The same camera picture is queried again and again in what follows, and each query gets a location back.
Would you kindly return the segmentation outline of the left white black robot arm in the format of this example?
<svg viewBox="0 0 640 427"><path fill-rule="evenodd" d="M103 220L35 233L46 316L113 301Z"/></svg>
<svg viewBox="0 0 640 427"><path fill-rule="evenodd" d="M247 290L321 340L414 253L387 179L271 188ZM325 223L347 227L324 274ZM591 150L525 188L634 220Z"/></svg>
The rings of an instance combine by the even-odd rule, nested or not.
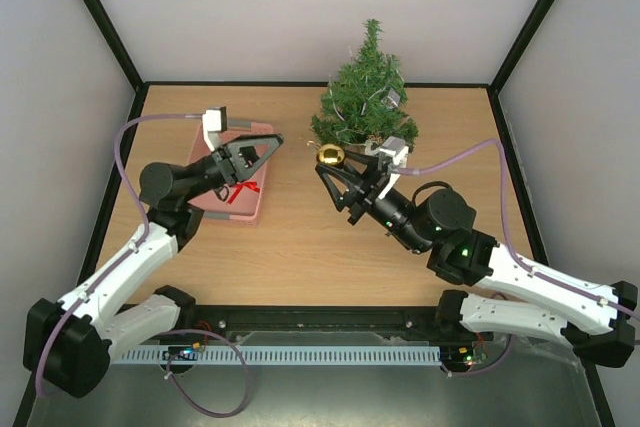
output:
<svg viewBox="0 0 640 427"><path fill-rule="evenodd" d="M188 165L153 162L142 170L143 222L129 241L58 301L40 299L28 312L23 363L35 375L38 395L46 395L50 383L81 398L113 362L180 324L195 300L171 286L122 307L195 236L204 212L193 199L249 180L283 142L280 134L242 135Z"/></svg>

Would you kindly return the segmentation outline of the red ribbon bow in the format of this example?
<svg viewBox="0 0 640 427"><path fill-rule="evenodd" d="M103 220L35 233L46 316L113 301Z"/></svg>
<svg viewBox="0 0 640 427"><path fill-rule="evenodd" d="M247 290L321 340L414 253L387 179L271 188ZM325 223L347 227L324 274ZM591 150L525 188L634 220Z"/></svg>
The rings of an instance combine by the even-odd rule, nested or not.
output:
<svg viewBox="0 0 640 427"><path fill-rule="evenodd" d="M233 204L238 196L243 191L250 191L259 194L261 192L261 188L256 181L244 181L234 185L233 192L229 195L227 199L228 204Z"/></svg>

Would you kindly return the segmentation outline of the pink plastic basket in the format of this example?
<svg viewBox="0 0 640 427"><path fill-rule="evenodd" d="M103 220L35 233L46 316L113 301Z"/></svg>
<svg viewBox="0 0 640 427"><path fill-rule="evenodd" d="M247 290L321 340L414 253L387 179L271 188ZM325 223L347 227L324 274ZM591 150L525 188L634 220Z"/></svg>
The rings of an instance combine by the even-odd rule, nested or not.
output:
<svg viewBox="0 0 640 427"><path fill-rule="evenodd" d="M228 121L227 130L219 133L218 137L221 143L226 143L242 135L273 134L274 132L274 127L268 123L232 119ZM205 219L256 226L266 192L267 171L268 164L265 163L245 182L244 187L233 186L223 190L222 199L214 191L208 191L191 200L190 203L204 211Z"/></svg>

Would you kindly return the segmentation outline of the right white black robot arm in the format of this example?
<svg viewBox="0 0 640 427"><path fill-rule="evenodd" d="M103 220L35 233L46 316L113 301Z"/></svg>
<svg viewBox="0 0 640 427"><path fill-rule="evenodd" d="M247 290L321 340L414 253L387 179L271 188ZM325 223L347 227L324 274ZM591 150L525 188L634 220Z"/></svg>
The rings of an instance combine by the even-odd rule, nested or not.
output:
<svg viewBox="0 0 640 427"><path fill-rule="evenodd" d="M350 224L369 215L406 250L428 254L428 269L452 284L436 314L443 336L502 332L556 342L596 365L626 364L635 349L636 286L585 281L516 253L474 229L475 210L446 182L423 184L430 193L423 201L406 198L394 184L412 172L407 154L399 147L367 156L326 144L315 171Z"/></svg>

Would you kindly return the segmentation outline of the gold bauble ornament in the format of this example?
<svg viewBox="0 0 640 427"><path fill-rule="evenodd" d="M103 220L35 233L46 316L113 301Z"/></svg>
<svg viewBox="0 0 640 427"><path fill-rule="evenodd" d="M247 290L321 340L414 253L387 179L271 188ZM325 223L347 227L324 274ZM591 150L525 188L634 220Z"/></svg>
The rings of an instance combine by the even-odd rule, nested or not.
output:
<svg viewBox="0 0 640 427"><path fill-rule="evenodd" d="M320 144L316 141L307 141L306 146L313 150L315 160L318 164L341 167L346 160L345 151L342 147L327 143Z"/></svg>

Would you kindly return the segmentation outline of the black frame rail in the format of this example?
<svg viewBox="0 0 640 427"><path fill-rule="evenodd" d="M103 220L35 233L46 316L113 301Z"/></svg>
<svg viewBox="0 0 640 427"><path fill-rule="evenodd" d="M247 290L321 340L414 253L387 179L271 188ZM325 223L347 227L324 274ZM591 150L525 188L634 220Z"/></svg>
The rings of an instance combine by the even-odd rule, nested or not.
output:
<svg viewBox="0 0 640 427"><path fill-rule="evenodd" d="M453 344L477 334L531 337L562 346L582 335L560 315L530 304L470 294L429 307L191 306L162 331L209 327L218 334L254 331L365 332Z"/></svg>

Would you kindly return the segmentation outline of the silver gift box ornament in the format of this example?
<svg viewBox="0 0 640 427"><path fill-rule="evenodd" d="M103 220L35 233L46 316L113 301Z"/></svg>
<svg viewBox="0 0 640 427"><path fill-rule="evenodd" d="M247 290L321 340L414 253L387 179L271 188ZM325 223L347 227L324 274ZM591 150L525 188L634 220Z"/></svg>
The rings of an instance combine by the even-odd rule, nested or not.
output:
<svg viewBox="0 0 640 427"><path fill-rule="evenodd" d="M382 103L387 109L397 109L401 105L401 95L394 89L390 89Z"/></svg>

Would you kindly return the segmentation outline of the silver reindeer ornament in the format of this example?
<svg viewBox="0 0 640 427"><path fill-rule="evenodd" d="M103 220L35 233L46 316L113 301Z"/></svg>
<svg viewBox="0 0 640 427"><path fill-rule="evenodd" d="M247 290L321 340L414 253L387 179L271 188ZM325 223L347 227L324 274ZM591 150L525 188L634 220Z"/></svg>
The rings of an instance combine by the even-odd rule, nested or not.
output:
<svg viewBox="0 0 640 427"><path fill-rule="evenodd" d="M370 137L364 142L364 154L376 156L384 141L379 137Z"/></svg>

